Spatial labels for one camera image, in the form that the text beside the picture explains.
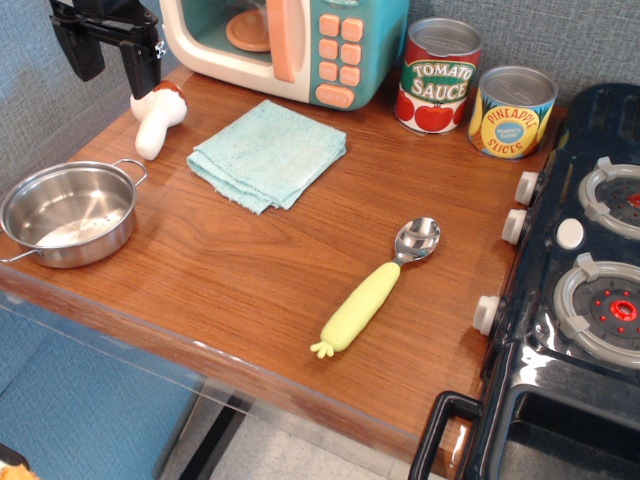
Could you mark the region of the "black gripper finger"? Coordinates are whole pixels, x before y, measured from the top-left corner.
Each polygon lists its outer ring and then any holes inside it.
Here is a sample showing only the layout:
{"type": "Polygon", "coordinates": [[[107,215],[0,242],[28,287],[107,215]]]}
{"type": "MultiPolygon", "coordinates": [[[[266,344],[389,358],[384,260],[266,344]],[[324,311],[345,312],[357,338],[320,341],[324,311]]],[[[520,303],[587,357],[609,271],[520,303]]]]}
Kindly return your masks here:
{"type": "Polygon", "coordinates": [[[134,99],[142,99],[161,82],[161,59],[166,53],[157,33],[132,36],[119,44],[134,99]]]}
{"type": "Polygon", "coordinates": [[[103,72],[104,57],[100,42],[92,38],[82,24],[51,19],[55,37],[73,72],[88,82],[103,72]]]}

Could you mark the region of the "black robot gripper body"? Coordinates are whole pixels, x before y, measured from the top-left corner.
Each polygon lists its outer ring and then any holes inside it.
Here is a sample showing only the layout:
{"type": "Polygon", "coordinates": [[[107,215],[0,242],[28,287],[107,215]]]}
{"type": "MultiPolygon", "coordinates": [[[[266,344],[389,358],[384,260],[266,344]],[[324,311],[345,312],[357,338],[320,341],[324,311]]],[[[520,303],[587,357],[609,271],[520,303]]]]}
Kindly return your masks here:
{"type": "Polygon", "coordinates": [[[158,18],[136,0],[51,1],[51,23],[69,32],[97,36],[157,34],[158,18]]]}

